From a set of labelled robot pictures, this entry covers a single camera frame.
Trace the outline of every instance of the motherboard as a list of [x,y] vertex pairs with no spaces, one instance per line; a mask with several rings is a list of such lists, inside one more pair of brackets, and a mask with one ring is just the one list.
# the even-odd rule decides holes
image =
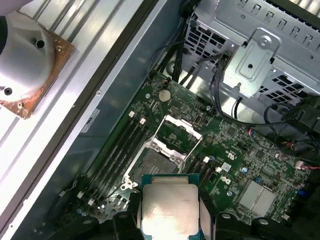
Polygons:
[[103,221],[126,209],[143,174],[196,173],[199,190],[220,212],[247,224],[256,217],[280,222],[309,172],[268,150],[273,142],[256,139],[260,146],[247,127],[224,121],[212,104],[156,73],[105,142],[67,212]]

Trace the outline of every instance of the label sticker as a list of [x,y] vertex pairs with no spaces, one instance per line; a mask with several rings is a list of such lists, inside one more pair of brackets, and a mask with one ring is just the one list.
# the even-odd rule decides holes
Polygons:
[[91,127],[91,125],[94,123],[94,121],[96,120],[96,117],[98,116],[98,114],[100,113],[99,109],[95,109],[91,116],[89,117],[88,121],[86,121],[85,125],[83,126],[82,130],[80,131],[80,133],[85,134],[86,132],[88,132],[89,128]]

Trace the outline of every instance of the wire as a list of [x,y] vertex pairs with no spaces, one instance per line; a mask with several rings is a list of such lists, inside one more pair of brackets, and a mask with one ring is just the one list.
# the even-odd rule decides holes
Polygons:
[[175,82],[179,81],[179,76],[181,74],[182,69],[182,57],[183,57],[183,50],[184,50],[184,42],[185,37],[187,34],[187,20],[182,20],[181,24],[181,30],[178,39],[183,40],[183,42],[177,46],[177,51],[175,55],[175,61],[174,61],[174,67],[173,67],[173,74],[172,74],[172,80]]
[[227,64],[227,58],[223,57],[219,63],[218,63],[218,68],[216,71],[216,74],[213,76],[212,81],[209,86],[209,93],[210,93],[210,98],[213,103],[215,103],[215,107],[219,113],[219,115],[227,122],[231,124],[236,124],[236,125],[243,125],[243,126],[249,126],[249,127],[269,127],[269,126],[275,126],[275,125],[283,125],[283,124],[288,124],[285,121],[280,121],[280,122],[272,122],[272,123],[251,123],[251,122],[243,122],[239,121],[237,119],[234,119],[232,117],[229,117],[224,114],[221,108],[221,103],[220,103],[220,94],[219,94],[219,84],[223,79],[223,71],[224,67]]
[[204,62],[210,62],[210,61],[214,61],[219,59],[222,56],[222,54],[215,54],[213,56],[209,56],[209,57],[205,57],[200,59],[199,61],[197,61],[188,71],[187,75],[180,81],[180,85],[185,84],[185,82],[188,80],[188,78],[190,78],[191,75],[193,75],[194,73],[196,73],[197,69],[201,67],[201,64]]
[[[264,110],[264,113],[263,113],[263,119],[264,119],[264,121],[265,121],[267,124],[270,123],[270,121],[269,121],[269,116],[268,116],[269,110],[272,109],[272,108],[274,108],[274,107],[277,107],[277,106],[284,106],[284,107],[287,107],[287,108],[289,108],[289,109],[292,109],[292,108],[293,108],[293,106],[291,106],[291,105],[289,105],[289,104],[287,104],[287,103],[282,103],[282,102],[274,103],[274,104],[268,106],[268,107]],[[277,133],[277,130],[276,130],[273,126],[269,126],[269,127],[270,127],[270,129],[271,129],[273,132]]]
[[243,100],[243,98],[239,97],[238,100],[235,102],[235,105],[234,105],[233,117],[236,120],[238,120],[238,107],[239,107],[239,104],[241,103],[242,100]]
[[167,44],[167,45],[163,45],[163,46],[157,48],[157,49],[154,51],[154,53],[152,54],[151,60],[150,60],[150,62],[149,62],[149,65],[148,65],[148,69],[147,69],[147,76],[146,76],[146,77],[147,77],[147,80],[148,80],[149,82],[152,82],[151,77],[150,77],[151,66],[152,66],[152,63],[153,63],[153,61],[154,61],[157,53],[158,53],[159,51],[165,49],[165,48],[168,48],[168,47],[171,47],[171,46],[174,46],[174,45],[177,45],[177,44],[181,44],[181,43],[184,43],[184,42],[185,42],[185,40],[175,41],[175,42],[173,42],[173,43],[169,43],[169,44]]

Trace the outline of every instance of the chipset heatsink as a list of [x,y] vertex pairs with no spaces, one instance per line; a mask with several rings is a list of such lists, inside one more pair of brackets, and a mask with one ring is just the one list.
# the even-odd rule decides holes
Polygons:
[[264,217],[275,198],[276,195],[274,193],[258,183],[249,180],[238,197],[237,203],[249,209],[259,217]]

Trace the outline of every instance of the integrated circuit chip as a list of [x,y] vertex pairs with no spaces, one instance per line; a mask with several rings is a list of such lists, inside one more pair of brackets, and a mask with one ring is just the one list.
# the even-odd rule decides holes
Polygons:
[[257,152],[256,152],[256,154],[255,154],[255,157],[257,158],[257,159],[262,159],[263,157],[264,157],[264,152],[263,151],[261,151],[261,150],[258,150]]
[[177,171],[176,164],[149,148],[140,165],[133,168],[129,175],[132,180],[141,185],[141,177],[144,174],[172,174]]
[[276,195],[274,193],[256,182],[249,180],[237,199],[237,202],[257,216],[264,217],[275,198]]
[[233,137],[236,133],[236,129],[234,129],[233,127],[230,127],[227,131],[226,134],[228,134],[229,136]]

